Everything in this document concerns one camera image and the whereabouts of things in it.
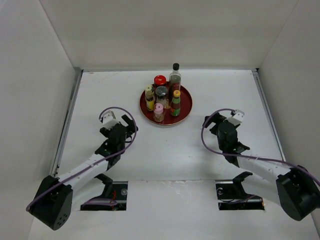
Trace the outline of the pink lid shaker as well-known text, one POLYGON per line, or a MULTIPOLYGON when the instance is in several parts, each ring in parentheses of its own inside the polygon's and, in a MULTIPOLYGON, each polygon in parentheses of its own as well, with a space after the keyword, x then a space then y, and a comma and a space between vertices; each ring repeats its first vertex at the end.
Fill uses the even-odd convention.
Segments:
POLYGON ((153 120, 161 123, 165 119, 164 107, 161 103, 156 103, 153 109, 153 120))

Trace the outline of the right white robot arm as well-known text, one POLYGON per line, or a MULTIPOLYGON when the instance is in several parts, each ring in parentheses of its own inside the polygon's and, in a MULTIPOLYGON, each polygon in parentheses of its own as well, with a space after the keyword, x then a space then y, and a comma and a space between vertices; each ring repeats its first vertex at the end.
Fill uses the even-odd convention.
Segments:
POLYGON ((244 120, 240 110, 230 110, 225 117, 217 110, 204 118, 202 128, 215 135, 219 151, 226 161, 244 172, 232 181, 232 192, 238 198, 246 195, 265 198, 281 206, 293 220, 301 221, 320 207, 320 182, 304 167, 283 160, 244 155, 250 148, 238 140, 237 128, 244 120))

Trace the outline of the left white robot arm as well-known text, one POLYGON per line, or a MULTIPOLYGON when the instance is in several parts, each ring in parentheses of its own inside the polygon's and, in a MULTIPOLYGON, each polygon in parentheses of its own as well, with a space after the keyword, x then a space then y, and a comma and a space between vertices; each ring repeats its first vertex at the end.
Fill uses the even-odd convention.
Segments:
POLYGON ((40 220, 52 230, 58 230, 72 211, 73 197, 76 191, 100 174, 112 168, 121 155, 132 144, 127 139, 135 138, 138 131, 136 122, 131 114, 121 117, 127 126, 120 122, 100 129, 106 141, 84 163, 59 177, 45 177, 35 195, 26 207, 26 211, 40 220))

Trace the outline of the tall dark sauce bottle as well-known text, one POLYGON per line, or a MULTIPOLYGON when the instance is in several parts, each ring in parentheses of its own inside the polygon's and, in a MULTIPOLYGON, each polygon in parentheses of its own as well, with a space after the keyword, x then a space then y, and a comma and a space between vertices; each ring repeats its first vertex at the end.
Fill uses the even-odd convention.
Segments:
POLYGON ((172 73, 169 75, 169 97, 172 99, 174 91, 180 90, 182 75, 179 72, 180 64, 174 63, 172 66, 172 73))

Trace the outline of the small brown yellow bottle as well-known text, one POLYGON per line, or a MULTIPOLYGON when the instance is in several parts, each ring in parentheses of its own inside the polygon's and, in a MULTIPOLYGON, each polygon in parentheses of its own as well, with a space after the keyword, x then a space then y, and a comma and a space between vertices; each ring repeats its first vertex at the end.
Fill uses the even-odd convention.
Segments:
POLYGON ((154 110, 154 95, 152 91, 148 90, 145 92, 145 100, 147 110, 152 112, 154 110))

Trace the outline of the green label chili bottle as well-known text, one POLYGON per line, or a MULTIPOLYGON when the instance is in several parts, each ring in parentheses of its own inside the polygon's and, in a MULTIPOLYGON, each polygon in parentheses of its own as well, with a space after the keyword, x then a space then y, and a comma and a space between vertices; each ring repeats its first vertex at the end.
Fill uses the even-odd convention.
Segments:
POLYGON ((174 117, 177 117, 181 111, 181 92, 175 90, 173 92, 173 97, 170 105, 170 114, 174 117))

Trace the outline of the yellow lid shaker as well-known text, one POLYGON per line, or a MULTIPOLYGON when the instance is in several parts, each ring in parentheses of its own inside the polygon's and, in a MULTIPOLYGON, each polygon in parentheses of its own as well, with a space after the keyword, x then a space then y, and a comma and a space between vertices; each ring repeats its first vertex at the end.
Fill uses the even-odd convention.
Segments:
POLYGON ((154 89, 154 86, 153 85, 147 85, 146 87, 145 87, 145 94, 147 94, 147 92, 151 92, 151 94, 153 95, 154 93, 155 93, 155 89, 154 89))

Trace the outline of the black lid spice jar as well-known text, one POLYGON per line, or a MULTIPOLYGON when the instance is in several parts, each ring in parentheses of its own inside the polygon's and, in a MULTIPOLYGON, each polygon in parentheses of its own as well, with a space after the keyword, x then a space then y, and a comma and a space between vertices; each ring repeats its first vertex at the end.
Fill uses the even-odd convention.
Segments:
POLYGON ((168 105, 168 89, 165 86, 158 86, 155 90, 156 103, 162 104, 165 109, 168 105))

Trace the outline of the red lid sauce jar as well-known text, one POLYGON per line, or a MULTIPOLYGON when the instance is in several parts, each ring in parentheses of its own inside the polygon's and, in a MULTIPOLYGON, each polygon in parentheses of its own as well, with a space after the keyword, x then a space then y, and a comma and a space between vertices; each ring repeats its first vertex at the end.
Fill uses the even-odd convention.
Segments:
POLYGON ((166 86, 167 84, 167 79, 164 75, 156 75, 154 77, 154 86, 157 87, 161 87, 161 86, 166 86))

